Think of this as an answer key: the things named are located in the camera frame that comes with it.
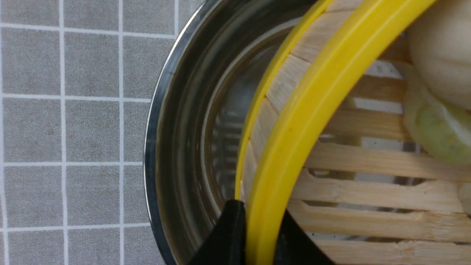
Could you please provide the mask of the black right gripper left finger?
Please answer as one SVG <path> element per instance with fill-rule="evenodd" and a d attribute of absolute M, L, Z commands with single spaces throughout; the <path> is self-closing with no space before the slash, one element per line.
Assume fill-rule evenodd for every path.
<path fill-rule="evenodd" d="M 202 243 L 189 265 L 244 265 L 246 212 L 240 200 L 225 203 L 210 235 Z"/>

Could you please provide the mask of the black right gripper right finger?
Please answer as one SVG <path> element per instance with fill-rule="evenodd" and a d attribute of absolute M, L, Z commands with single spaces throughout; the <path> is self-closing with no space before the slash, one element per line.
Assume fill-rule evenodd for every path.
<path fill-rule="evenodd" d="M 276 241 L 275 265 L 334 265 L 286 210 Z"/>

